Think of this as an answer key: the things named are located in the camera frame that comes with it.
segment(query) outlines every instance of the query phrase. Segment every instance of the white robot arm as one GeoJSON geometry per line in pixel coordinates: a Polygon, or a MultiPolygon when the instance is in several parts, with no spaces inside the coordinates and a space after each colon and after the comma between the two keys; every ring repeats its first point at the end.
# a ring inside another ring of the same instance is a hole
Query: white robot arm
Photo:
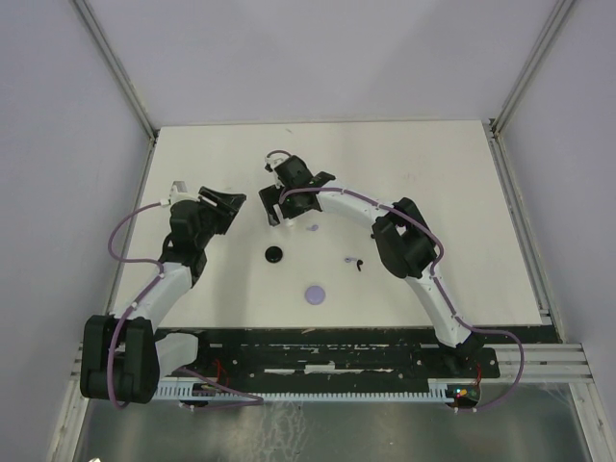
{"type": "Polygon", "coordinates": [[[113,386],[117,400],[149,402],[161,377],[197,358],[194,335],[161,337],[156,331],[175,302],[200,278],[208,242],[227,232],[245,200],[244,194],[207,188],[192,196],[182,182],[173,184],[169,200],[162,201],[171,205],[171,232],[163,242],[159,270],[138,296],[119,303],[109,315],[92,316],[86,322],[80,377],[84,397],[108,399],[113,386]],[[118,356],[116,347],[123,347],[118,356]]]}
{"type": "Polygon", "coordinates": [[[432,321],[441,346],[459,352],[460,356],[467,355],[470,347],[480,347],[472,332],[454,318],[438,290],[435,279],[444,285],[438,268],[434,273],[429,270],[436,259],[434,242],[410,223],[379,207],[397,209],[427,228],[413,201],[403,198],[393,203],[350,191],[329,173],[313,176],[301,159],[288,153],[285,157],[267,157],[266,162],[266,170],[273,173],[275,181],[259,194],[268,212],[269,224],[275,226],[280,219],[293,219],[317,210],[348,218],[371,229],[381,262],[391,274],[404,279],[413,289],[432,321]]]}

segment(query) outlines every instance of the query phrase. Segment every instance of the small purple object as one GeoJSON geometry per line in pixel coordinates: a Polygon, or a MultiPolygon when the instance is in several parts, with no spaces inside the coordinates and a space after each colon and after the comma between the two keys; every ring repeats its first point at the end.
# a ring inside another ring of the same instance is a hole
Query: small purple object
{"type": "Polygon", "coordinates": [[[304,296],[311,305],[321,305],[325,300],[325,290],[321,286],[310,286],[304,296]]]}

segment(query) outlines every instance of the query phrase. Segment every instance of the black puck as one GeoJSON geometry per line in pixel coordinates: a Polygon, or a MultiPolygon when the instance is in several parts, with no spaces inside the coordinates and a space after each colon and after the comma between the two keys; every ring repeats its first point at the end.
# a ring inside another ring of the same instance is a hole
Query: black puck
{"type": "Polygon", "coordinates": [[[277,245],[268,247],[268,250],[266,250],[266,260],[270,263],[278,263],[282,260],[282,248],[277,245]]]}

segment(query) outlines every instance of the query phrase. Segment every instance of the white wall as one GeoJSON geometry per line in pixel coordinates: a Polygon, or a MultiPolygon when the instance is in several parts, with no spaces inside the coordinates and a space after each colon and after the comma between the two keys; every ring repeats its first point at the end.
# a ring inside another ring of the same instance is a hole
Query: white wall
{"type": "Polygon", "coordinates": [[[555,0],[90,0],[156,125],[495,117],[555,0]]]}
{"type": "Polygon", "coordinates": [[[505,133],[566,331],[616,424],[616,2],[578,2],[505,133]]]}
{"type": "Polygon", "coordinates": [[[0,460],[44,460],[147,140],[67,0],[0,13],[0,460]]]}

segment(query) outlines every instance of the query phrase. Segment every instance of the purple cable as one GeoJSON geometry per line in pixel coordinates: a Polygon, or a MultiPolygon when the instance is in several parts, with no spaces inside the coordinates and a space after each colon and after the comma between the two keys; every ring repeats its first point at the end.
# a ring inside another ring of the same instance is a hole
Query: purple cable
{"type": "Polygon", "coordinates": [[[220,385],[218,382],[215,382],[214,380],[210,380],[208,377],[204,377],[203,375],[201,375],[200,373],[194,372],[194,371],[190,371],[186,368],[179,368],[175,370],[176,372],[181,372],[181,373],[187,373],[188,375],[192,375],[195,378],[198,378],[199,380],[203,380],[205,383],[207,383],[208,385],[211,385],[215,388],[218,388],[219,390],[226,392],[230,395],[236,395],[238,397],[243,397],[243,398],[249,398],[252,399],[252,401],[239,401],[239,402],[230,402],[228,404],[220,404],[218,406],[206,406],[206,407],[201,407],[201,408],[193,408],[190,407],[186,404],[183,404],[182,407],[184,407],[185,409],[199,409],[199,410],[203,410],[203,411],[216,411],[218,409],[229,409],[231,407],[247,407],[247,406],[260,406],[261,404],[263,404],[263,398],[261,397],[257,397],[255,395],[251,395],[250,393],[244,393],[244,392],[240,392],[238,390],[234,390],[232,388],[229,387],[225,387],[224,385],[220,385]]]}
{"type": "Polygon", "coordinates": [[[109,354],[107,356],[107,393],[109,395],[109,401],[112,402],[112,405],[115,409],[124,409],[128,405],[128,402],[124,402],[122,404],[117,402],[116,390],[114,389],[114,359],[116,357],[117,340],[119,339],[119,333],[122,330],[122,326],[124,325],[128,317],[131,315],[131,313],[133,313],[133,311],[135,311],[135,308],[139,304],[139,302],[142,301],[143,298],[147,295],[147,293],[150,292],[154,288],[154,286],[156,286],[156,284],[158,284],[158,282],[161,280],[161,276],[163,275],[165,267],[163,267],[163,264],[161,262],[153,260],[151,258],[124,258],[120,255],[117,255],[114,252],[114,238],[116,237],[117,232],[120,230],[120,228],[126,221],[130,220],[132,217],[145,210],[153,209],[155,207],[159,207],[160,205],[160,202],[154,202],[153,204],[140,207],[136,211],[124,217],[120,221],[120,223],[117,224],[114,231],[112,231],[112,234],[109,237],[109,241],[107,242],[107,250],[109,251],[109,254],[112,256],[112,258],[114,258],[114,260],[118,260],[120,263],[151,263],[156,265],[159,270],[159,277],[155,277],[154,279],[152,279],[150,283],[145,286],[145,288],[141,292],[139,292],[139,294],[135,297],[133,303],[131,303],[129,307],[126,308],[126,311],[124,311],[119,321],[115,325],[114,335],[112,336],[112,342],[109,345],[109,354]]]}
{"type": "Polygon", "coordinates": [[[515,335],[512,332],[509,332],[507,330],[481,329],[479,327],[474,327],[474,326],[466,323],[465,321],[463,321],[460,318],[460,316],[458,315],[457,311],[455,311],[455,307],[453,306],[453,303],[451,302],[451,299],[449,298],[449,296],[447,294],[447,291],[445,290],[445,287],[443,287],[443,285],[439,281],[439,278],[436,277],[436,266],[439,264],[439,262],[441,260],[443,260],[443,257],[445,256],[445,247],[443,246],[443,243],[441,242],[441,240],[434,235],[434,233],[432,233],[429,229],[427,229],[421,223],[419,223],[415,219],[410,218],[408,215],[404,214],[400,210],[396,210],[393,207],[389,207],[387,205],[380,204],[376,200],[371,199],[369,197],[366,197],[366,196],[360,194],[359,192],[345,190],[343,188],[327,188],[327,187],[324,187],[324,188],[297,188],[295,190],[290,190],[290,191],[283,192],[280,195],[280,203],[282,204],[282,202],[290,194],[297,194],[297,193],[333,193],[333,192],[334,193],[341,193],[341,194],[348,194],[348,195],[353,196],[353,197],[355,197],[357,199],[363,200],[364,202],[368,202],[373,207],[385,210],[387,212],[390,212],[390,213],[392,213],[394,215],[399,216],[400,218],[404,219],[405,221],[408,221],[413,226],[415,226],[417,229],[419,229],[424,234],[426,234],[427,237],[429,239],[431,239],[436,244],[436,246],[439,248],[439,253],[436,256],[436,258],[434,259],[434,261],[432,262],[432,265],[430,265],[430,269],[429,269],[430,277],[434,281],[434,284],[436,285],[436,287],[439,290],[439,292],[441,293],[441,295],[443,296],[443,299],[445,300],[445,303],[447,304],[449,310],[451,311],[451,315],[453,316],[453,318],[462,327],[464,327],[466,329],[469,329],[471,332],[474,332],[476,334],[481,334],[481,335],[504,335],[505,337],[509,337],[511,340],[513,340],[518,345],[518,349],[520,350],[520,368],[518,369],[518,373],[516,374],[516,377],[513,380],[513,383],[511,384],[509,389],[502,396],[494,399],[493,401],[488,402],[487,404],[483,404],[483,405],[477,406],[477,407],[475,407],[473,409],[459,409],[459,408],[456,408],[456,409],[458,411],[461,411],[461,412],[477,412],[477,411],[481,411],[481,410],[491,409],[491,408],[501,404],[503,401],[505,401],[514,392],[514,390],[518,387],[518,385],[520,384],[520,380],[522,379],[522,374],[524,372],[525,354],[524,354],[524,346],[522,345],[522,341],[518,338],[517,335],[515,335]]]}

